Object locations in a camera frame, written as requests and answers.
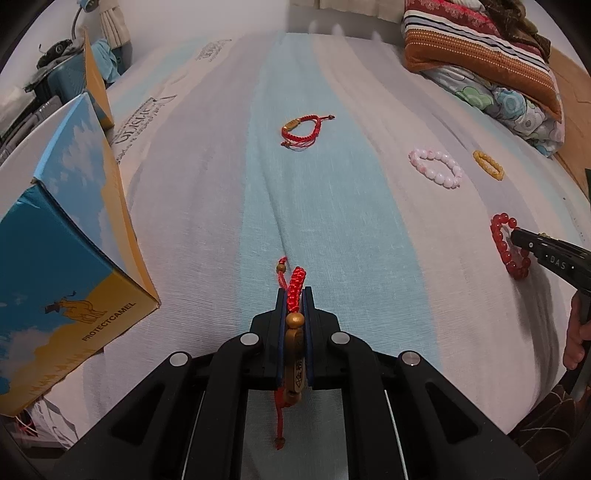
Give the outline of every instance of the cardboard box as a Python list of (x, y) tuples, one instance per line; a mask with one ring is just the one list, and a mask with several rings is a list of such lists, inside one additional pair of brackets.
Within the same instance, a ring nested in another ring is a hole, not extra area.
[(158, 308), (87, 93), (0, 167), (0, 413), (13, 416)]

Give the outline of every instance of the gold charm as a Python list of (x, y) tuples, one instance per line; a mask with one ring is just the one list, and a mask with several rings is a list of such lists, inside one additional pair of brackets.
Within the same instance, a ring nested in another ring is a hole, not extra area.
[(281, 129), (284, 130), (284, 131), (286, 131), (286, 132), (291, 132), (300, 123), (301, 123), (301, 120), (299, 118), (294, 118), (290, 122), (287, 122), (285, 125), (283, 125), (283, 127)]
[(285, 332), (285, 374), (284, 374), (284, 400), (293, 405), (301, 400), (301, 392), (304, 390), (306, 366), (304, 363), (304, 329), (302, 328), (304, 316), (294, 312), (288, 316), (289, 322)]

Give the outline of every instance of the human hand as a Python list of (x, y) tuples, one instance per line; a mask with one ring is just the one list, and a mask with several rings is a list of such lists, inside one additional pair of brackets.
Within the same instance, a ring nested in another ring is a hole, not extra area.
[(583, 341), (591, 340), (591, 322), (581, 325), (581, 297), (579, 292), (575, 293), (570, 302), (569, 328), (566, 332), (566, 347), (562, 362), (569, 370), (577, 368), (579, 362), (585, 355)]

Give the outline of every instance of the striped pillow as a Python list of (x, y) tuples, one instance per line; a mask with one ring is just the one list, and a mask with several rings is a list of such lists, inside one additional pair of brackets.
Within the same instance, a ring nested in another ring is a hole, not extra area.
[(539, 50), (504, 40), (486, 15), (446, 0), (406, 0), (402, 30), (411, 72), (458, 65), (520, 91), (561, 121), (558, 92)]

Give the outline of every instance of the bed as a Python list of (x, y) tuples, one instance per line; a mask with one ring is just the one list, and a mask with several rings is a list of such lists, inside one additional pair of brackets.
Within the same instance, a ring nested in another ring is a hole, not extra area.
[[(170, 353), (248, 330), (272, 309), (286, 255), (344, 330), (420, 352), (513, 429), (564, 372), (574, 291), (538, 265), (512, 280), (491, 217), (590, 249), (589, 202), (557, 162), (401, 58), (377, 41), (268, 33), (195, 38), (133, 65), (109, 89), (110, 142), (162, 306), (35, 403), (35, 423), (71, 446)], [(281, 126), (313, 113), (336, 118), (312, 147), (282, 147)], [(450, 154), (462, 185), (419, 174), (414, 148)], [(243, 478), (347, 478), (338, 393), (306, 391), (285, 412), (281, 451), (274, 429), (272, 396), (251, 392)]]

